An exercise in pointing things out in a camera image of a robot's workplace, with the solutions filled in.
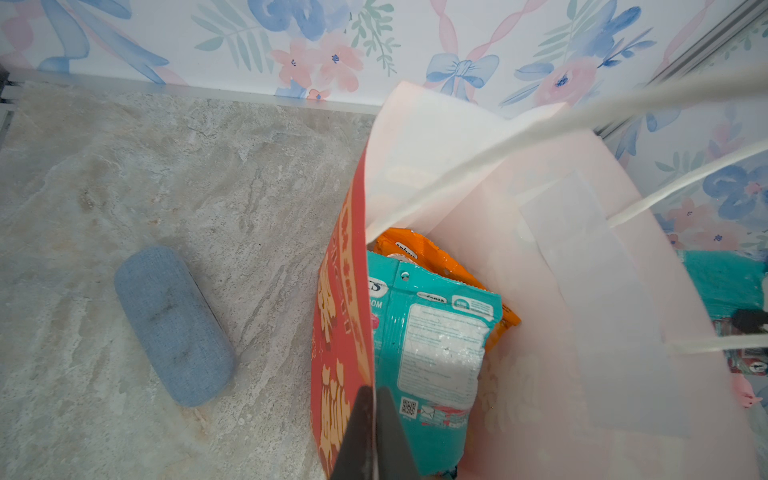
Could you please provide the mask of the orange Fox's fruits candy bag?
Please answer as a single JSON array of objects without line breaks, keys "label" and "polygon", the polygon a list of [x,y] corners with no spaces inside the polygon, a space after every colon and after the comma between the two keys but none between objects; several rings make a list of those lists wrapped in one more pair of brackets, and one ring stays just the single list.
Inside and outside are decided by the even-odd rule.
[{"label": "orange Fox's fruits candy bag", "polygon": [[390,228],[367,251],[375,355],[418,348],[475,355],[520,318],[425,235]]}]

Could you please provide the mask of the teal Fox's candy bag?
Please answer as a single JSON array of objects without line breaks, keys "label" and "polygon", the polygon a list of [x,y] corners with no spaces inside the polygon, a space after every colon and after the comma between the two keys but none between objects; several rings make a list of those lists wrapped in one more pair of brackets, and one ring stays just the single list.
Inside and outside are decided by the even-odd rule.
[{"label": "teal Fox's candy bag", "polygon": [[453,478],[501,298],[374,252],[367,271],[376,384],[393,396],[419,474]]}]

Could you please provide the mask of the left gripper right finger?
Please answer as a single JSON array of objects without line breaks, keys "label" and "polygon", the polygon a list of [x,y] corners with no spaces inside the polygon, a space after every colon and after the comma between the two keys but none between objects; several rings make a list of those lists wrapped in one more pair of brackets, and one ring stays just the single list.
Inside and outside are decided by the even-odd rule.
[{"label": "left gripper right finger", "polygon": [[393,395],[386,387],[376,392],[376,453],[379,479],[420,479]]}]

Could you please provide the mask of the red paper gift bag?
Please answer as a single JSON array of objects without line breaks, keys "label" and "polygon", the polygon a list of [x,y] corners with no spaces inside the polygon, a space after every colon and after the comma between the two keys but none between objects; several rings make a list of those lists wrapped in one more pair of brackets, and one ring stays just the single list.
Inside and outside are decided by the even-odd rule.
[{"label": "red paper gift bag", "polygon": [[358,389],[376,392],[367,251],[392,227],[444,248],[520,318],[485,351],[462,479],[756,479],[724,351],[648,195],[596,136],[613,120],[763,96],[755,65],[507,120],[409,82],[383,104],[318,271],[311,425],[330,478]]}]

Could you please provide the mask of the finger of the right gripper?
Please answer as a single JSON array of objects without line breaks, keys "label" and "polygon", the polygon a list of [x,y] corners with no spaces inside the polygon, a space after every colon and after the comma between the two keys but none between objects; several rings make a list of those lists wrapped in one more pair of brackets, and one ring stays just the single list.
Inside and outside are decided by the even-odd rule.
[{"label": "finger of the right gripper", "polygon": [[768,313],[763,310],[737,310],[731,324],[742,333],[766,333]]}]

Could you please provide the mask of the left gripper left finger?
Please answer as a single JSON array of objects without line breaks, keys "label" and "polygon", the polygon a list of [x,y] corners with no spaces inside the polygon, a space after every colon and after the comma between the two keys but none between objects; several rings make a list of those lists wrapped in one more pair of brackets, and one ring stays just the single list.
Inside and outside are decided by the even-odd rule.
[{"label": "left gripper left finger", "polygon": [[371,480],[375,467],[374,390],[358,389],[331,480]]}]

